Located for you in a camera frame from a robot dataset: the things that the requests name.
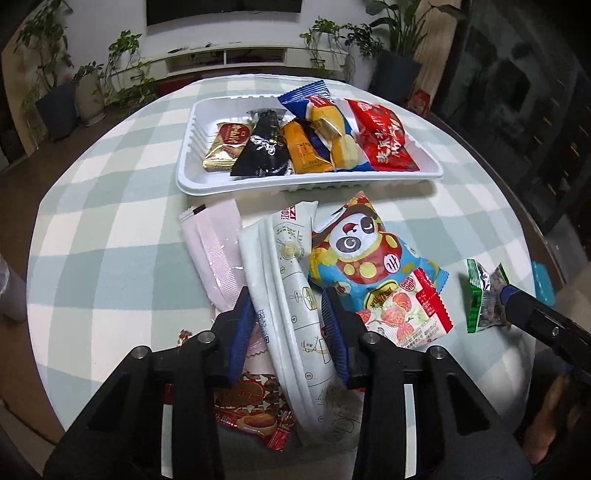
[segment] television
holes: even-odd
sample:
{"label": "television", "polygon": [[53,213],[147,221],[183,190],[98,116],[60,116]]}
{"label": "television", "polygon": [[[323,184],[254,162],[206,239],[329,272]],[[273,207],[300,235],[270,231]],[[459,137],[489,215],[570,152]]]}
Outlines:
{"label": "television", "polygon": [[302,0],[146,0],[148,25],[223,12],[301,12]]}

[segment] person's hand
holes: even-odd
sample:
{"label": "person's hand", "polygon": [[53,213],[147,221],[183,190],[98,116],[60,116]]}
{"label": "person's hand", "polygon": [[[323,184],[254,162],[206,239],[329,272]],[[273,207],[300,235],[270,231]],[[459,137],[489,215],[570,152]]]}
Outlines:
{"label": "person's hand", "polygon": [[[537,465],[544,459],[550,445],[556,438],[556,411],[568,383],[569,379],[565,375],[560,375],[554,380],[544,397],[544,403],[540,411],[525,431],[522,448],[533,465]],[[569,432],[574,428],[582,412],[583,409],[580,405],[575,405],[570,410],[566,420],[566,427]]]}

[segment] checkered tablecloth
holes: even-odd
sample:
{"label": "checkered tablecloth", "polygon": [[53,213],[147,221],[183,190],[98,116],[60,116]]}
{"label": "checkered tablecloth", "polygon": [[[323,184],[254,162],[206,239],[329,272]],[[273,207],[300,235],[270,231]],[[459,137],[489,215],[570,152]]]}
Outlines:
{"label": "checkered tablecloth", "polygon": [[[203,202],[179,191],[175,180],[195,101],[283,93],[311,80],[241,75],[193,83],[109,131],[47,193],[31,244],[28,317],[39,373],[64,428],[131,348],[169,348],[176,345],[182,329],[198,332],[211,325],[209,301],[178,222],[188,206]],[[335,96],[383,103],[349,85],[327,83]],[[468,335],[462,285],[467,278],[465,259],[471,257],[490,269],[502,262],[512,283],[534,292],[519,222],[501,191],[463,147],[427,121],[386,105],[395,108],[407,131],[441,162],[444,176],[440,181],[363,189],[389,231],[449,271],[442,298],[455,328],[439,343],[507,425],[515,427],[527,396],[533,339],[517,329],[490,328]],[[318,200],[317,218],[322,218],[358,190],[284,192],[272,202],[259,190],[241,197],[239,208],[245,223],[251,223],[299,201]],[[208,197],[205,202],[214,200]],[[227,471],[230,476],[240,472],[240,478],[259,478],[261,472],[273,478],[275,468],[288,464],[294,477],[315,478],[314,472],[322,470],[324,479],[331,478],[329,471],[334,478],[347,478],[352,466],[349,454],[269,455],[256,439],[225,430],[222,445]],[[324,467],[317,469],[321,461]]]}

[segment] silver bolt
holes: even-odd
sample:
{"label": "silver bolt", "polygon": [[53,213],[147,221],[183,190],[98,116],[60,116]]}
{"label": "silver bolt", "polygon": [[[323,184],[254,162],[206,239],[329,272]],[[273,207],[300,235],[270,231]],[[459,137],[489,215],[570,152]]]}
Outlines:
{"label": "silver bolt", "polygon": [[447,350],[445,350],[442,346],[439,346],[439,345],[432,346],[429,349],[429,352],[437,360],[441,360],[447,356]]}
{"label": "silver bolt", "polygon": [[211,330],[205,330],[197,335],[197,340],[201,343],[211,343],[216,339],[216,334]]}
{"label": "silver bolt", "polygon": [[132,351],[131,351],[131,356],[137,359],[143,358],[146,355],[148,355],[148,353],[150,352],[150,349],[148,347],[146,347],[145,345],[140,345],[135,347]]}
{"label": "silver bolt", "polygon": [[379,334],[375,332],[367,332],[363,334],[363,341],[370,345],[375,345],[379,342]]}

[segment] plant pot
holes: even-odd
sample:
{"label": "plant pot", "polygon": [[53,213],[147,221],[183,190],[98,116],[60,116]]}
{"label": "plant pot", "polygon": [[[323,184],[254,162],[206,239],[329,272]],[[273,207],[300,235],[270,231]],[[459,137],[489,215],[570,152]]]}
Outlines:
{"label": "plant pot", "polygon": [[105,101],[95,75],[82,77],[74,93],[82,123],[87,127],[105,117]]}
{"label": "plant pot", "polygon": [[131,66],[135,65],[139,62],[139,51],[135,52],[133,55],[129,53],[129,50],[125,50],[115,62],[115,69],[116,70],[125,70],[130,68]]}
{"label": "plant pot", "polygon": [[421,64],[411,57],[383,51],[369,84],[369,91],[389,102],[402,105],[410,96],[420,71]]}
{"label": "plant pot", "polygon": [[367,91],[375,71],[377,60],[368,57],[363,58],[359,47],[352,44],[349,54],[345,59],[345,80],[354,87]]}
{"label": "plant pot", "polygon": [[53,141],[68,137],[76,127],[74,83],[66,82],[35,102],[37,111]]}

